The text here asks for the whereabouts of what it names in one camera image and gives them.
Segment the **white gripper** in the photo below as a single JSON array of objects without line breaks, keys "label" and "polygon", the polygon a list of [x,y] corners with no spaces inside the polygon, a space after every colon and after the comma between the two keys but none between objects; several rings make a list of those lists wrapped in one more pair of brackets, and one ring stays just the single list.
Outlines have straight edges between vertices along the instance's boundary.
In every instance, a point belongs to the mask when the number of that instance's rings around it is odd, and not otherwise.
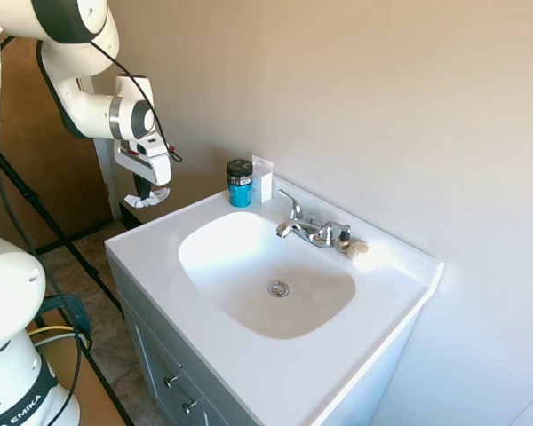
[{"label": "white gripper", "polygon": [[115,162],[134,173],[133,182],[142,201],[150,198],[152,184],[163,186],[171,180],[171,165],[167,154],[154,156],[134,154],[116,144]]}]

